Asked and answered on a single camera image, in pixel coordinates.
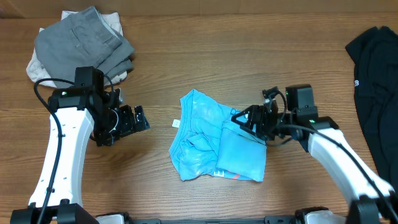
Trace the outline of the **light blue printed t-shirt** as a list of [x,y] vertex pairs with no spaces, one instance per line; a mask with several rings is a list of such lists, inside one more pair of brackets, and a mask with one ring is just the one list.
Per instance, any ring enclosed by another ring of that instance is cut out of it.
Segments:
[[202,175],[262,182],[266,143],[232,122],[238,110],[222,105],[198,90],[180,99],[181,118],[169,149],[182,181]]

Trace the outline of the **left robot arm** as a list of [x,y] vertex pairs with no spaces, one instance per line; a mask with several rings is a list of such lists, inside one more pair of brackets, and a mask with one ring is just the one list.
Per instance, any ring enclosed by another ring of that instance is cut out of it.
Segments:
[[50,136],[40,179],[27,208],[13,210],[10,223],[132,223],[127,212],[94,217],[84,208],[81,182],[88,142],[112,146],[150,128],[141,106],[124,105],[120,89],[95,67],[78,67],[68,88],[53,91],[42,104],[50,113]]

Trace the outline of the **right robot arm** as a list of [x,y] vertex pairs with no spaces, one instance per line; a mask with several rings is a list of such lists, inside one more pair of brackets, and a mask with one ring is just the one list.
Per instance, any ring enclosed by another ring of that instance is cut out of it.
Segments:
[[349,146],[339,126],[320,117],[309,84],[292,85],[282,93],[263,90],[262,105],[251,105],[232,116],[232,122],[265,141],[296,140],[329,173],[348,204],[348,215],[326,207],[296,210],[294,215],[267,217],[265,223],[397,223],[397,193],[373,172]]

